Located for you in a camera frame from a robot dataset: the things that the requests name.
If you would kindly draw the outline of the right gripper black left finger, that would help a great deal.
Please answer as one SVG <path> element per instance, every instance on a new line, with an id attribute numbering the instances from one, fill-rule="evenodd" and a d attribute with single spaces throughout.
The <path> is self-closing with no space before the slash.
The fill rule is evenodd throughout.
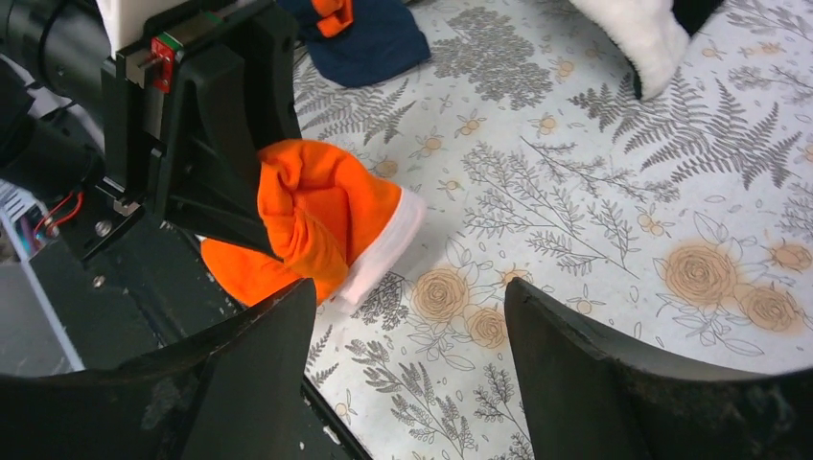
<path id="1" fill-rule="evenodd" d="M 291 459 L 312 281 L 111 370 L 1 379 L 5 459 Z"/>

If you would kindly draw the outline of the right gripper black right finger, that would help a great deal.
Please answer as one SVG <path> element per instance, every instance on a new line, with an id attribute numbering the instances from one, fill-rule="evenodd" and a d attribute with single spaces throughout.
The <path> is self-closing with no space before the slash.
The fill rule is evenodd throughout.
<path id="1" fill-rule="evenodd" d="M 539 459 L 808 459 L 812 373 L 768 376 L 648 345 L 522 279 L 504 309 Z"/>

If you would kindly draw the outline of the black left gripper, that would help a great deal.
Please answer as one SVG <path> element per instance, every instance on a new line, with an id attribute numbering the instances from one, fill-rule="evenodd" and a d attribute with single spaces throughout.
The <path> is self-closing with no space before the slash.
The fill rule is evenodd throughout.
<path id="1" fill-rule="evenodd" d="M 113 210 L 274 257 L 257 207 L 258 151 L 300 134 L 297 32 L 273 1 L 184 1 L 109 55 L 103 189 Z"/>

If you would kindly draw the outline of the orange underwear white trim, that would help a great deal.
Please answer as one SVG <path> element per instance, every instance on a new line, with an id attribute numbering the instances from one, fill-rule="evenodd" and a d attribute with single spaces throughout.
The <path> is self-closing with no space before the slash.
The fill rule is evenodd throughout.
<path id="1" fill-rule="evenodd" d="M 311 279 L 317 304 L 354 313 L 416 237 L 424 200 L 324 142 L 286 140 L 258 158 L 257 209 L 273 253 L 206 238 L 210 273 L 248 307 Z"/>

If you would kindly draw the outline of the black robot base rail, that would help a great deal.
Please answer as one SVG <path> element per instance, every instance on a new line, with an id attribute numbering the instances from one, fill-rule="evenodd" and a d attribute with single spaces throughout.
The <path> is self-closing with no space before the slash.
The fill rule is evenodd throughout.
<path id="1" fill-rule="evenodd" d="M 155 218 L 116 218 L 98 195 L 32 259 L 74 373 L 111 370 L 250 308 L 225 294 L 189 235 Z M 305 375 L 291 459 L 363 459 L 360 442 Z"/>

